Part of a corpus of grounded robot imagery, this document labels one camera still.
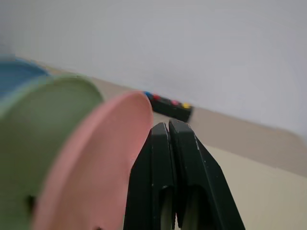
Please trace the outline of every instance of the colored button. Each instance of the colored button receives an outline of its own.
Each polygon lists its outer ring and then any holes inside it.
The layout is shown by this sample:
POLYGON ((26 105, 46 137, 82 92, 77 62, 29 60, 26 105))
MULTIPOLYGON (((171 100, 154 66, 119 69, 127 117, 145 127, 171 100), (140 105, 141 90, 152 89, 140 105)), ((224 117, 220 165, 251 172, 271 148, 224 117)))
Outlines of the colored button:
POLYGON ((154 95, 153 95, 153 98, 154 98, 155 100, 159 100, 159 99, 160 99, 160 96, 157 95, 157 94, 154 94, 154 95))
POLYGON ((179 101, 176 101, 176 100, 172 100, 171 103, 172 105, 179 105, 179 101))
POLYGON ((144 91, 144 94, 148 97, 148 99, 152 99, 153 95, 150 92, 144 91))
POLYGON ((183 103, 182 107, 184 107, 185 109, 190 109, 191 105, 189 103, 183 103))

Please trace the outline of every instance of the red button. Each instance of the red button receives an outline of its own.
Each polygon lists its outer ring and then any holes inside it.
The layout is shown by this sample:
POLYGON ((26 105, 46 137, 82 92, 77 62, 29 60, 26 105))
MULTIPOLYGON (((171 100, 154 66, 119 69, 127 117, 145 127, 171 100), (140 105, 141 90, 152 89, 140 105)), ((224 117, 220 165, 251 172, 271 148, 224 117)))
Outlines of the red button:
POLYGON ((179 105, 179 101, 172 100, 172 105, 179 105))
POLYGON ((154 95, 153 95, 153 98, 154 98, 155 100, 159 100, 159 99, 160 99, 160 96, 157 95, 157 94, 154 94, 154 95))

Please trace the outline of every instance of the blue button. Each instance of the blue button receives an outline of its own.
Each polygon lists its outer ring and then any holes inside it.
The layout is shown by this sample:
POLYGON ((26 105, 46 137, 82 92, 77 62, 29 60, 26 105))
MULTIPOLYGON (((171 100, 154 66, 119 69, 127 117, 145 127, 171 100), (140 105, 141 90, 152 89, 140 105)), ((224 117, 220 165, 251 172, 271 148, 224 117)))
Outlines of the blue button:
POLYGON ((146 96, 148 98, 152 98, 153 97, 153 95, 150 92, 144 91, 144 94, 146 94, 146 96))

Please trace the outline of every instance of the black remote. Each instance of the black remote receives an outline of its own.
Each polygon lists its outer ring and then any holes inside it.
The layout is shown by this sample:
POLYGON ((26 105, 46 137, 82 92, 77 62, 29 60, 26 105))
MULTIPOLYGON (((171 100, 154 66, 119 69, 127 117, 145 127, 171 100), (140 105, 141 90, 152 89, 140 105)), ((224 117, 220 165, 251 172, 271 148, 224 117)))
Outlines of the black remote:
POLYGON ((189 103, 170 100, 150 92, 144 93, 147 95, 154 112, 175 118, 179 121, 189 121, 193 111, 193 106, 189 103))

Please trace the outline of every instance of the black plastic jaw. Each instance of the black plastic jaw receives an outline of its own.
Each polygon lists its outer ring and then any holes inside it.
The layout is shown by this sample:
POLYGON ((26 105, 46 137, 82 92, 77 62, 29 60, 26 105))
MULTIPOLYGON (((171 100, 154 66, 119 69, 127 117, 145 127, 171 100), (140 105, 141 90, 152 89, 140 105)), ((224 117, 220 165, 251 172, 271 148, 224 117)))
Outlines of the black plastic jaw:
POLYGON ((152 128, 130 174, 124 230, 175 228, 176 171, 164 123, 152 128))
POLYGON ((244 230, 221 167, 188 124, 171 120, 178 177, 177 219, 183 230, 244 230))

